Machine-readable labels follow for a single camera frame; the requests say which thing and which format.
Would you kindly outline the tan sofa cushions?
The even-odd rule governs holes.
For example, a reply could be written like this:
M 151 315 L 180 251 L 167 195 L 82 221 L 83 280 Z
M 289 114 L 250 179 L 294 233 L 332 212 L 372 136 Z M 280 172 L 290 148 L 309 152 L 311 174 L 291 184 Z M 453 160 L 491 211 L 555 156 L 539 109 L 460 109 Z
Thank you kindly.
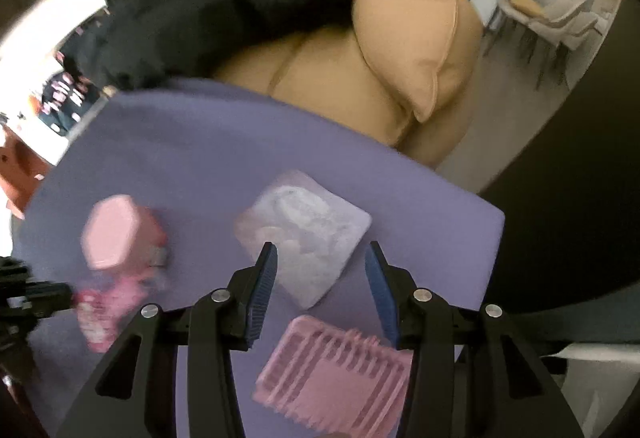
M 436 167 L 471 123 L 482 33 L 469 0 L 354 0 L 350 27 L 247 48 L 213 77 Z

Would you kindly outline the purple tablecloth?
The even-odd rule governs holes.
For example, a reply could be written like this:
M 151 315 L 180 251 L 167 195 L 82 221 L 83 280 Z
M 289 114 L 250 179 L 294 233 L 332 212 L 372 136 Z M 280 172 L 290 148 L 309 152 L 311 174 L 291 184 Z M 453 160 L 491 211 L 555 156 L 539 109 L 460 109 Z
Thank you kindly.
M 94 203 L 124 193 L 154 212 L 168 238 L 165 286 L 151 301 L 189 306 L 252 263 L 235 220 L 288 171 L 369 213 L 366 241 L 420 287 L 480 307 L 500 210 L 369 137 L 214 81 L 114 97 L 37 189 L 13 253 L 39 280 L 87 288 L 82 229 Z

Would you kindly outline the red stool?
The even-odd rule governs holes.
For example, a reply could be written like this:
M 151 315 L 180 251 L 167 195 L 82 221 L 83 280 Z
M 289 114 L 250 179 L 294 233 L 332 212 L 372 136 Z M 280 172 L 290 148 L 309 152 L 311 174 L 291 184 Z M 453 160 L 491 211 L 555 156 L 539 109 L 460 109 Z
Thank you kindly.
M 6 195 L 6 207 L 18 219 L 25 211 L 35 191 L 52 165 L 33 151 L 9 126 L 1 125 L 6 136 L 1 144 L 1 188 Z

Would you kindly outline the white tissue packet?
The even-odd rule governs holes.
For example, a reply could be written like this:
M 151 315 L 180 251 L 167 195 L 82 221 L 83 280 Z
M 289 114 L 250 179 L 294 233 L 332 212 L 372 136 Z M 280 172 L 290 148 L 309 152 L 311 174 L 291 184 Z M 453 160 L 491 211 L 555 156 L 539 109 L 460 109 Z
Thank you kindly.
M 341 278 L 372 216 L 291 169 L 278 176 L 234 222 L 234 235 L 256 258 L 277 247 L 277 284 L 303 310 L 318 304 Z

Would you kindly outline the pink slotted holder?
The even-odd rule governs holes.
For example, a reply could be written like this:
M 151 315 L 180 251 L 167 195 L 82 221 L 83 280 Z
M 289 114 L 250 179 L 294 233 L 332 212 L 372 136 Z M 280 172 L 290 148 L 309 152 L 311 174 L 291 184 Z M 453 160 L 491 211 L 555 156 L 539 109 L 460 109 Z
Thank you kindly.
M 307 428 L 388 437 L 404 407 L 412 354 L 310 316 L 295 318 L 257 377 L 253 399 Z

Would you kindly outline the beige dining chair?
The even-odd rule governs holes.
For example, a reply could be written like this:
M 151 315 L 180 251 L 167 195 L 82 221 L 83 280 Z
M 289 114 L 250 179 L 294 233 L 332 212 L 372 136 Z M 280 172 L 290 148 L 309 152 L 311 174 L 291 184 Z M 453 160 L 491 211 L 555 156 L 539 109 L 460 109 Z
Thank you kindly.
M 491 34 L 483 56 L 487 57 L 494 46 L 503 38 L 508 27 L 522 27 L 521 56 L 529 64 L 538 47 L 541 47 L 541 63 L 537 74 L 536 88 L 539 88 L 548 69 L 551 69 L 559 84 L 566 80 L 566 65 L 573 53 L 597 27 L 598 15 L 585 12 L 586 0 L 552 0 L 541 5 L 535 0 L 499 0 L 492 13 L 485 33 L 488 34 L 494 22 L 500 24 Z

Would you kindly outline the navy hello kitty bag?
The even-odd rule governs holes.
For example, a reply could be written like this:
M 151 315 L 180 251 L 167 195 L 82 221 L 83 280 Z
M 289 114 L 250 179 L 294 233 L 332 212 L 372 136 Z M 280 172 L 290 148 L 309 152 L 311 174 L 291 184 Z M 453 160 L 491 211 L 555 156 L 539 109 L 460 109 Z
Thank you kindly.
M 99 87 L 61 71 L 43 85 L 37 115 L 54 134 L 66 137 L 100 97 Z

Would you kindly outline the pink hexagonal box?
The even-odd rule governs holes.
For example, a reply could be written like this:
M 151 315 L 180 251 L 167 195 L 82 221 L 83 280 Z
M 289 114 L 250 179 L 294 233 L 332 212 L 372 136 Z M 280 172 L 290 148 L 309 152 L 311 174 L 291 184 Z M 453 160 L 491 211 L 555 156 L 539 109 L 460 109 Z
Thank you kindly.
M 81 234 L 90 269 L 134 275 L 167 261 L 167 236 L 154 214 L 130 195 L 97 202 Z

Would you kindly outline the grey cloth sofa cover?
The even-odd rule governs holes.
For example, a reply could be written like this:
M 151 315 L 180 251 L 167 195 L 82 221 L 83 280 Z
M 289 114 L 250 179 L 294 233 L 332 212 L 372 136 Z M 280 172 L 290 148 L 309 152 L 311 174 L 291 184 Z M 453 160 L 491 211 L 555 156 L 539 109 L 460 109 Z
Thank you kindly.
M 639 384 L 639 345 L 570 344 L 547 358 L 567 361 L 561 392 L 584 435 L 604 437 Z

